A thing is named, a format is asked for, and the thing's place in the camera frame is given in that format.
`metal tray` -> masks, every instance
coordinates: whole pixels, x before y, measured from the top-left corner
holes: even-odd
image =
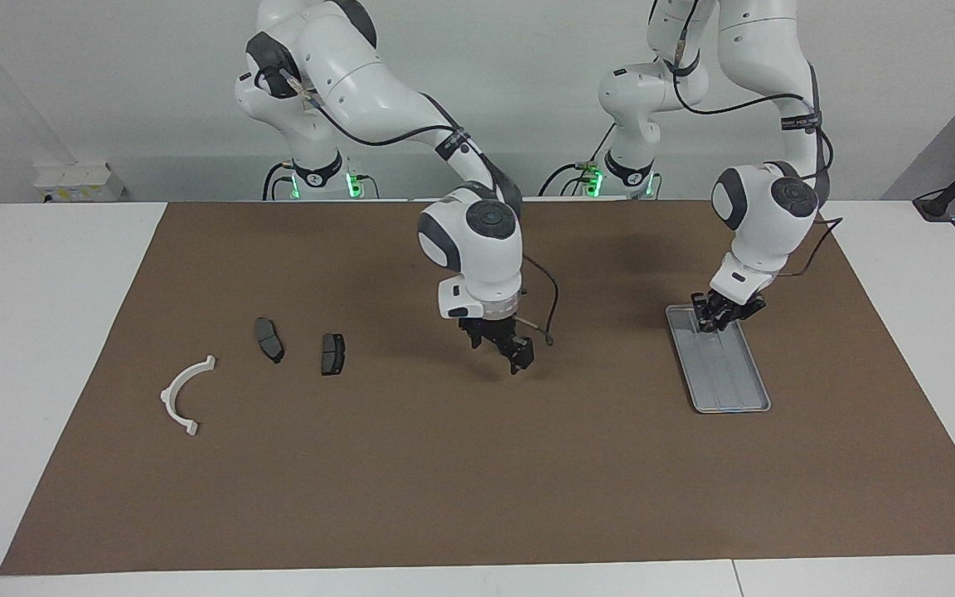
[[[723,332],[698,332],[690,305],[671,305],[666,317],[695,410],[712,415],[772,408],[739,322]]]

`black label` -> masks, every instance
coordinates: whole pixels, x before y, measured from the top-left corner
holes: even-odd
[[[806,114],[806,116],[793,116],[791,118],[780,119],[780,128],[784,129],[784,131],[815,129],[820,124],[823,124],[823,117],[819,112],[815,114]]]
[[[448,161],[448,158],[451,158],[452,155],[462,146],[463,143],[467,142],[467,139],[470,139],[469,133],[460,129],[455,133],[452,133],[451,137],[448,137],[444,141],[441,141],[440,145],[436,147],[437,155],[440,156],[445,162]]]

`brown paper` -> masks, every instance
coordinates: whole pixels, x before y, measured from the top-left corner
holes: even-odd
[[[517,377],[437,316],[420,209],[171,205],[0,574],[955,553],[955,447],[834,241],[745,324],[773,410],[698,415],[664,309],[708,204],[527,205],[562,299]],[[209,354],[188,437],[158,394]]]

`black brake pad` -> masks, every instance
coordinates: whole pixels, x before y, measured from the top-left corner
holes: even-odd
[[[345,367],[345,337],[340,333],[322,335],[322,374],[341,375]]]
[[[258,318],[255,329],[257,329],[257,342],[260,343],[261,351],[275,364],[282,362],[285,348],[282,347],[278,334],[275,332],[275,322],[269,318]]]

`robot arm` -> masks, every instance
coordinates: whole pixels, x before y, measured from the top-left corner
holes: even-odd
[[[611,194],[636,199],[647,190],[661,141],[661,131],[652,115],[683,109],[673,89],[674,71],[680,95],[688,105],[700,103],[710,87],[698,39],[710,22],[713,0],[698,3],[686,32],[689,44],[680,60],[684,66],[675,66],[677,42],[693,4],[656,2],[647,24],[647,44],[657,54],[655,60],[614,69],[599,83],[599,104],[617,125],[613,143],[602,157],[603,170],[608,174],[604,188]]]
[[[729,167],[713,188],[713,207],[735,239],[710,292],[693,298],[706,332],[765,306],[759,291],[806,238],[830,190],[816,72],[798,44],[796,11],[795,0],[720,0],[721,69],[740,87],[781,95],[774,104],[786,159]]]
[[[264,0],[259,20],[263,31],[246,48],[251,87],[278,101],[300,99],[357,143],[428,144],[463,179],[419,219],[424,253],[458,274],[440,285],[441,316],[457,318],[475,348],[492,341],[511,373],[526,369],[533,347],[515,334],[514,318],[522,267],[518,187],[435,99],[388,70],[375,49],[374,24],[356,0],[314,7]]]
[[[618,69],[600,85],[599,101],[618,125],[604,156],[607,179],[630,197],[640,197],[651,176],[660,140],[651,114],[685,107],[701,113],[690,107],[709,84],[697,41],[717,1],[656,2],[647,27],[655,63]],[[764,307],[759,291],[776,279],[827,199],[819,94],[798,44],[796,11],[796,0],[720,0],[721,70],[740,87],[779,98],[786,158],[729,167],[714,186],[713,207],[735,239],[710,292],[693,296],[705,332]]]
[[[293,155],[291,169],[297,188],[308,194],[349,190],[349,157],[342,155],[337,136],[321,114],[306,112],[304,99],[277,99],[253,84],[250,73],[235,81],[235,98],[250,118],[274,126]]]

